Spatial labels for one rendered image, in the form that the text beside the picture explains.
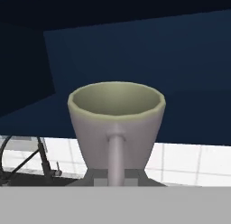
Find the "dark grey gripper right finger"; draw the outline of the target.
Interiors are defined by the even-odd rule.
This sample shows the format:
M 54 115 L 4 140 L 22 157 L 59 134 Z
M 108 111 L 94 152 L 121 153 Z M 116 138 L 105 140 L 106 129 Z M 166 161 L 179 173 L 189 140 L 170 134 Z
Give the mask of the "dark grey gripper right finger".
M 165 187 L 165 184 L 150 179 L 144 169 L 125 169 L 125 186 Z

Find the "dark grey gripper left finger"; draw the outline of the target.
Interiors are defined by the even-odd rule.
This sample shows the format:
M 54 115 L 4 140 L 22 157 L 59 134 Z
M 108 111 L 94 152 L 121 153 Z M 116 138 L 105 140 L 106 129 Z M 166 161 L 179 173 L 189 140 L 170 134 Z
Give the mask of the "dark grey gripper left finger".
M 82 179 L 69 184 L 69 186 L 107 186 L 107 169 L 87 169 Z

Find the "grey cup with green rim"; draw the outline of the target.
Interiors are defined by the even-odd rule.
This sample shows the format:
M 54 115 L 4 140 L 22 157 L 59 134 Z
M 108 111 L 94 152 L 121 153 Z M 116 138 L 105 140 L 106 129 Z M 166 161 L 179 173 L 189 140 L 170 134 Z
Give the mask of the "grey cup with green rim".
M 161 92 L 133 82 L 100 82 L 70 93 L 71 124 L 87 169 L 107 169 L 107 186 L 125 186 L 125 169 L 148 163 L 165 107 Z

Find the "dark blue cabinet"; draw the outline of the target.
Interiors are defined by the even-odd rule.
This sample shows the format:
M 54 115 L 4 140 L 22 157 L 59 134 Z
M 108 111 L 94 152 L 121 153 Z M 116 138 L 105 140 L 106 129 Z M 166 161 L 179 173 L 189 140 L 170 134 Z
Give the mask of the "dark blue cabinet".
M 231 0 L 0 0 L 0 135 L 73 137 L 101 81 L 165 96 L 161 143 L 231 145 Z

